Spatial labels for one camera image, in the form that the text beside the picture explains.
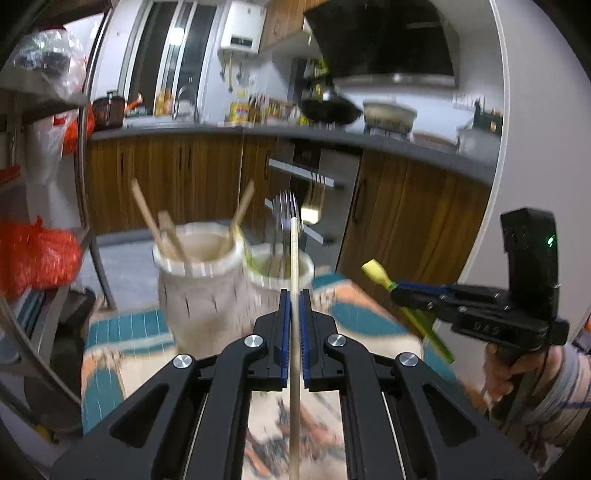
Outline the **person's right hand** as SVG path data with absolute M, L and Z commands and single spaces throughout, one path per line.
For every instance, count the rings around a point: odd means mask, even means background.
M 515 387 L 515 376 L 534 373 L 535 385 L 530 400 L 533 405 L 541 402 L 560 372 L 564 348 L 553 345 L 544 352 L 524 355 L 512 366 L 501 360 L 497 350 L 494 344 L 488 344 L 485 350 L 485 387 L 491 399 L 498 401 L 510 394 Z

